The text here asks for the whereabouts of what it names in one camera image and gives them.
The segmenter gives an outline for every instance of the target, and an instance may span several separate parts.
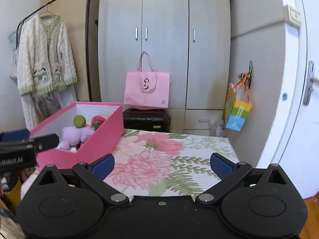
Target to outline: colorful gift bag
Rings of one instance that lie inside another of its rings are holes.
[[[237,92],[242,87],[245,88],[247,102],[237,100]],[[252,105],[249,104],[249,88],[246,87],[242,81],[236,85],[231,83],[227,93],[224,112],[226,128],[240,131],[245,123],[251,107]]]
[[[151,72],[142,72],[142,56],[146,54]],[[156,72],[145,51],[141,53],[136,72],[128,72],[124,92],[124,105],[139,110],[168,108],[169,72]]]

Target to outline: black suitcase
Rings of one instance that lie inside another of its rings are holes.
[[[169,133],[171,118],[167,110],[127,109],[123,112],[124,128]]]

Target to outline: pink plush toy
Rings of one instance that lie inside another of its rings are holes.
[[[62,130],[62,142],[59,144],[59,148],[69,150],[71,147],[84,143],[93,134],[94,130],[89,126],[83,128],[65,127]]]

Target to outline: pink flower print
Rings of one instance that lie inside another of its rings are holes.
[[[185,150],[184,145],[181,142],[176,142],[174,140],[168,140],[169,135],[162,133],[155,134],[144,134],[138,135],[138,139],[134,141],[138,143],[140,141],[146,141],[147,148],[154,148],[157,151],[165,152],[170,156],[178,156],[180,151]]]
[[[153,150],[131,156],[127,164],[115,164],[108,176],[115,186],[126,185],[133,189],[148,189],[149,184],[157,185],[167,178],[174,169],[170,166],[171,157]]]
[[[113,151],[116,164],[127,164],[130,156],[138,155],[145,150],[143,145],[134,143],[136,136],[121,138]]]

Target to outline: clothing rail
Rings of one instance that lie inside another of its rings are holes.
[[[47,2],[45,5],[41,6],[39,9],[31,13],[29,16],[25,17],[18,25],[17,27],[17,35],[16,35],[16,48],[18,48],[18,34],[19,34],[19,28],[22,23],[24,24],[25,20],[31,17],[36,12],[40,11],[44,7],[48,6],[49,4],[55,2],[56,0],[52,0],[50,2]],[[86,51],[86,68],[87,68],[87,84],[89,89],[89,98],[90,101],[92,101],[92,91],[91,91],[91,79],[90,79],[90,67],[89,67],[89,16],[90,16],[90,3],[91,0],[87,0],[87,14],[86,14],[86,20],[85,20],[85,51]]]

